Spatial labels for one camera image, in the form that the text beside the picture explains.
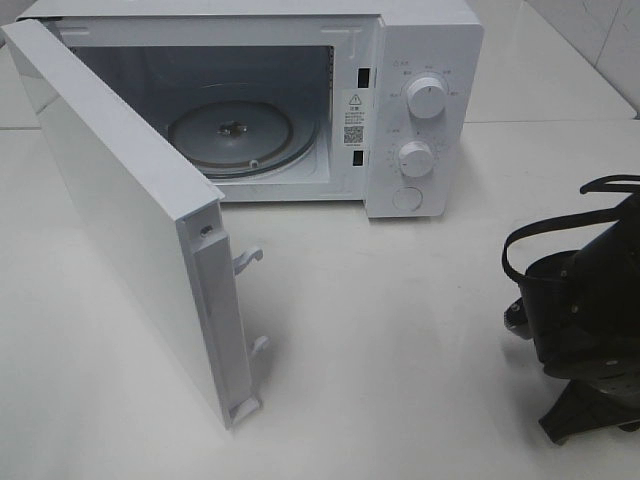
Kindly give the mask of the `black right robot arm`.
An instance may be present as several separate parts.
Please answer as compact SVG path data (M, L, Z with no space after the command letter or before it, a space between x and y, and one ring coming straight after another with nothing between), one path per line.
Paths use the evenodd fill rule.
M550 218L526 237L606 223L579 250L557 252L524 273L502 267L521 292L505 311L512 333L533 341L546 375L568 384L539 423L549 439L607 427L639 428L639 192L613 208Z

